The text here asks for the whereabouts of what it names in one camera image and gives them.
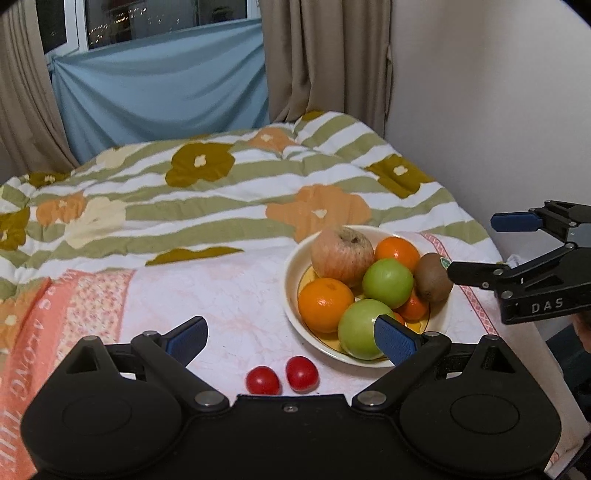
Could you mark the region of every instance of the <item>floral quilt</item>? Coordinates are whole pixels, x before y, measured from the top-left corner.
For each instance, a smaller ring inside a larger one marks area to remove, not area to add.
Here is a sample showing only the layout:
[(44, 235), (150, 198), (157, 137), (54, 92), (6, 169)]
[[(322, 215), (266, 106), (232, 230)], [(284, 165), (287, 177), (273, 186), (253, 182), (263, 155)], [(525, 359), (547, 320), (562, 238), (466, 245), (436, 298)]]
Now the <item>floral quilt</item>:
[(387, 225), (490, 242), (450, 193), (363, 123), (294, 124), (111, 148), (70, 174), (0, 187), (0, 350), (50, 279), (295, 245)]

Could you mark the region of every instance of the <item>beige curtain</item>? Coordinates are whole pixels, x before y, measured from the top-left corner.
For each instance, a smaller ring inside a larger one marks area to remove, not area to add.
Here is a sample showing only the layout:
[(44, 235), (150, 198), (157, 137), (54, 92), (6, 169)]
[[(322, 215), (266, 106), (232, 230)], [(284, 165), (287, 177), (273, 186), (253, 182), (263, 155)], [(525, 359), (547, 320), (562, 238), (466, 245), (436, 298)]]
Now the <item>beige curtain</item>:
[(345, 112), (384, 135), (391, 0), (260, 0), (272, 121)]
[(51, 89), (35, 0), (20, 0), (0, 17), (0, 143), (20, 174), (79, 165)]

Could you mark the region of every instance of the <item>wall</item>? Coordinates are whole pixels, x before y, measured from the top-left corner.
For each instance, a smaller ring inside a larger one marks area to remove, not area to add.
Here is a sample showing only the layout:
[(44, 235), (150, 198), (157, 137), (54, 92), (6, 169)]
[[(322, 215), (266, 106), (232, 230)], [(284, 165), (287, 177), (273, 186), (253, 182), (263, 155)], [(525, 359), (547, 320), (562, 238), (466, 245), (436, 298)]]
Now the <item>wall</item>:
[[(567, 5), (394, 0), (392, 28), (386, 138), (398, 151), (487, 228), (547, 199), (591, 204), (591, 28)], [(504, 256), (560, 245), (491, 235)]]

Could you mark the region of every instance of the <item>cherry tomato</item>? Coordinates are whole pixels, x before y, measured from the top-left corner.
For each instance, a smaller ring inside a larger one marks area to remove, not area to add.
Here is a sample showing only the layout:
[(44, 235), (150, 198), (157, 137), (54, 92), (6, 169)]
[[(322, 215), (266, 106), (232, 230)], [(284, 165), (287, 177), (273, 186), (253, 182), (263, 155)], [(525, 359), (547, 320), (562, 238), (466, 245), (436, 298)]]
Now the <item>cherry tomato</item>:
[(281, 383), (269, 367), (255, 367), (246, 376), (246, 388), (252, 395), (279, 395)]
[(320, 381), (318, 369), (305, 356), (290, 358), (285, 366), (285, 374), (291, 389), (296, 393), (312, 391)]

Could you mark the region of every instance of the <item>apple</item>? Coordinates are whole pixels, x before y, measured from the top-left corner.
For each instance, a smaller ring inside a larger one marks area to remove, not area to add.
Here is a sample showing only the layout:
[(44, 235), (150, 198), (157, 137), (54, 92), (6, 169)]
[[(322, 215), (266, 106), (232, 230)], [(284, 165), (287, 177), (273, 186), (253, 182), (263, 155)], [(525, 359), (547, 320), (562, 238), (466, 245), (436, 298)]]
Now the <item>apple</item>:
[(374, 323), (380, 315), (393, 315), (384, 303), (365, 299), (353, 303), (339, 322), (339, 342), (350, 356), (360, 360), (374, 360), (383, 354), (375, 344)]
[(383, 258), (368, 268), (363, 276), (363, 294), (379, 300), (395, 310), (409, 299), (413, 292), (411, 271), (394, 258)]
[(322, 230), (311, 247), (312, 267), (321, 278), (339, 280), (356, 287), (375, 261), (369, 239), (352, 228), (338, 226)]

